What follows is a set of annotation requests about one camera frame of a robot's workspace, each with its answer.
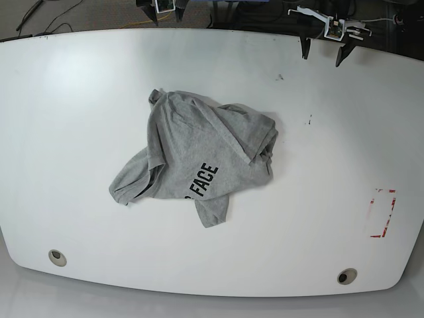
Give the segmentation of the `grey t-shirt with black lettering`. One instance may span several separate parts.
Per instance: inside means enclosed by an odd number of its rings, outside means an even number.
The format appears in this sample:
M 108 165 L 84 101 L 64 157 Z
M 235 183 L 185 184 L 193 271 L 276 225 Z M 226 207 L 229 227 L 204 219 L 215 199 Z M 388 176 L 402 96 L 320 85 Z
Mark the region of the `grey t-shirt with black lettering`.
M 273 119 L 237 105 L 213 107 L 181 91 L 154 90 L 148 101 L 147 145 L 109 186 L 117 203 L 190 199 L 209 228 L 225 222 L 230 194 L 272 179 Z

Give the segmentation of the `red tape rectangle marking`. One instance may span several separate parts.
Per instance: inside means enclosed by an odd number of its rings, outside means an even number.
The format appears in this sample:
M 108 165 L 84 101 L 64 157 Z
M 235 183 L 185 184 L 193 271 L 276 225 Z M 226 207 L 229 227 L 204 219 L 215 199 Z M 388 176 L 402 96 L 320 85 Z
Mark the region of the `red tape rectangle marking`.
M 366 234 L 373 239 L 384 238 L 396 203 L 394 189 L 375 189 L 366 216 Z

